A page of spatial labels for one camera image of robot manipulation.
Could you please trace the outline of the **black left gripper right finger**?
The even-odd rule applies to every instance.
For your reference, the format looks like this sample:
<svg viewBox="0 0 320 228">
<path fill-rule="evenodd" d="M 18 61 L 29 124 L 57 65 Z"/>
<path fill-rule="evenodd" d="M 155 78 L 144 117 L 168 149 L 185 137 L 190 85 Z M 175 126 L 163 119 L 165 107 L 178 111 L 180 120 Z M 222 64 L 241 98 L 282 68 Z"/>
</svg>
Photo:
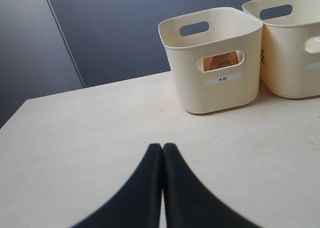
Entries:
<svg viewBox="0 0 320 228">
<path fill-rule="evenodd" d="M 211 193 L 174 143 L 163 147 L 163 175 L 167 227 L 259 227 Z"/>
</svg>

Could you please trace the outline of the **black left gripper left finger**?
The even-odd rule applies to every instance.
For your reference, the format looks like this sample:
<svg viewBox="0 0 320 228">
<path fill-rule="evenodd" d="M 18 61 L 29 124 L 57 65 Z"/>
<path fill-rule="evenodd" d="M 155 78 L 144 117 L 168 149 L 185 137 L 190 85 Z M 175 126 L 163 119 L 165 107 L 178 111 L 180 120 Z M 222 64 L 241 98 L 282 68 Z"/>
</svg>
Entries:
<svg viewBox="0 0 320 228">
<path fill-rule="evenodd" d="M 118 192 L 73 227 L 159 227 L 163 167 L 161 145 L 150 144 Z"/>
</svg>

